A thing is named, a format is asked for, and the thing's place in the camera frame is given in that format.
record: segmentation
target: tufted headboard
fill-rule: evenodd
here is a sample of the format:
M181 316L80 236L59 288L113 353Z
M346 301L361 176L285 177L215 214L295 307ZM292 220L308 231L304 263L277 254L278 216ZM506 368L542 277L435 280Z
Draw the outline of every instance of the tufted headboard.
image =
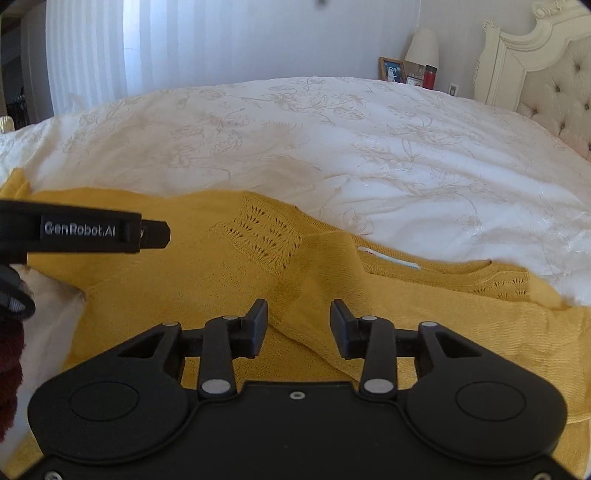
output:
M591 161L591 13L578 0L534 4L528 35L485 22L475 99L538 122Z

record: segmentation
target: folded sweater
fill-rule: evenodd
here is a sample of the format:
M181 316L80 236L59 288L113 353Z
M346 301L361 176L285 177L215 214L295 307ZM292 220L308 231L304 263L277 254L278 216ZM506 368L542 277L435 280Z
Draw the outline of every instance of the folded sweater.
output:
M243 314L262 297L269 302L270 328L257 359L235 361L238 385L247 379L357 381L362 361L340 357L328 322L330 302L342 298L355 315L388 318L398 328L436 320L552 382L569 408L555 457L578 475L584 471L591 417L591 350L584 346L591 344L591 310L569 308L523 268L412 257L248 192L173 198L101 189L31 194L20 171L3 192L16 199L141 212L171 228L165 250L30 255L32 267L87 297L67 367L158 323L199 328L213 317ZM420 270L360 247L416 263ZM410 387L416 380L412 361L400 359L398 370L400 388ZM195 385L196 371L197 362L188 362L185 386ZM15 458L13 473L34 455L29 449Z

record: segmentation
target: red bottle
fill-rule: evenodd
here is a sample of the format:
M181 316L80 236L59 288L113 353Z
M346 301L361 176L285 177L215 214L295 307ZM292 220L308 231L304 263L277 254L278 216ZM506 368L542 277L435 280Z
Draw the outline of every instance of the red bottle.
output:
M423 88L433 90L435 87L435 75L437 74L437 69L435 67L430 67L427 65L425 67L425 76L423 79Z

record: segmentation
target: white lampshade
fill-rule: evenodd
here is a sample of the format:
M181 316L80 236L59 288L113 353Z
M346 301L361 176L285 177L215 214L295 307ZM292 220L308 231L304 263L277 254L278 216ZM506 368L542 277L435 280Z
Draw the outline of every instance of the white lampshade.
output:
M417 65L439 68L439 42L433 30L421 28L415 33L408 49L406 61Z

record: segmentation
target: framed photo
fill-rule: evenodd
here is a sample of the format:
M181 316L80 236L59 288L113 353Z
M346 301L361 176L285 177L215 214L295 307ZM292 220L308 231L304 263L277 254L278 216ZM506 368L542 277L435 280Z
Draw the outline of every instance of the framed photo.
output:
M379 58L379 79L386 82L406 83L404 64L400 60Z
M407 78L407 85L414 85L415 87L422 87L423 81L421 79L416 79L415 77L408 77Z

